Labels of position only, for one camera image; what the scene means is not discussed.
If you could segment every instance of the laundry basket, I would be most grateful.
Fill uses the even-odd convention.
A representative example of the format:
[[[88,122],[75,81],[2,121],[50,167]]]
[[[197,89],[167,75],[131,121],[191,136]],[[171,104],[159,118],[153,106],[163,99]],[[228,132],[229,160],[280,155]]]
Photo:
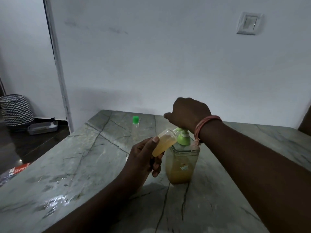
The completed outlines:
[[[34,122],[34,114],[27,99],[18,94],[0,97],[4,123],[12,131],[25,131]]]

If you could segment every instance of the bottle cap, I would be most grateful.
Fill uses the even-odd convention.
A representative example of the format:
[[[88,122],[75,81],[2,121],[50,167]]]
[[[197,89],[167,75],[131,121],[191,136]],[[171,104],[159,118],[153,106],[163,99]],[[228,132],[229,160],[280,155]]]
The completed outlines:
[[[139,117],[138,116],[133,116],[133,124],[139,123]]]
[[[181,129],[181,133],[177,137],[177,142],[185,146],[190,145],[191,141],[190,141],[190,135],[189,135],[188,130]]]

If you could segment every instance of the forearm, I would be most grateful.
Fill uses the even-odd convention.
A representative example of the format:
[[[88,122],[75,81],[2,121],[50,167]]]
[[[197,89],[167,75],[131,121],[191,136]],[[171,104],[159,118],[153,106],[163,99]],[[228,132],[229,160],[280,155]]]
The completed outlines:
[[[220,121],[204,125],[199,137],[271,232],[306,230],[310,172]]]
[[[45,232],[83,232],[90,230],[91,223],[99,216],[102,216],[101,223],[105,224],[104,221],[109,221],[111,213],[115,212],[132,194],[132,188],[116,178],[94,197]]]

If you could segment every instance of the hand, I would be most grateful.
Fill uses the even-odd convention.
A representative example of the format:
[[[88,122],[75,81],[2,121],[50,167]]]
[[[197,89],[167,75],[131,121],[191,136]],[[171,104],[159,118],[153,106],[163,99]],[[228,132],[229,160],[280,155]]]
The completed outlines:
[[[192,98],[179,97],[173,105],[173,112],[165,113],[164,117],[170,123],[194,133],[197,124],[210,115],[211,111],[206,104]]]
[[[153,170],[152,176],[156,177],[161,171],[162,156],[160,154],[156,158],[153,157],[152,152],[159,143],[159,137],[148,138],[131,149],[124,168],[117,177],[122,183],[132,188],[132,192],[140,188],[149,173]]]

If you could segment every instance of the plastic tray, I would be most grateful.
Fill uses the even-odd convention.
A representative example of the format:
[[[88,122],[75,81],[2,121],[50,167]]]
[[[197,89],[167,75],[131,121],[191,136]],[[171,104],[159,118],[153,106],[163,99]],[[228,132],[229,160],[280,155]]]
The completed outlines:
[[[51,124],[57,125],[53,128],[48,128]],[[34,123],[28,127],[28,132],[30,135],[36,135],[47,132],[55,132],[58,129],[58,121],[44,122],[44,123]]]

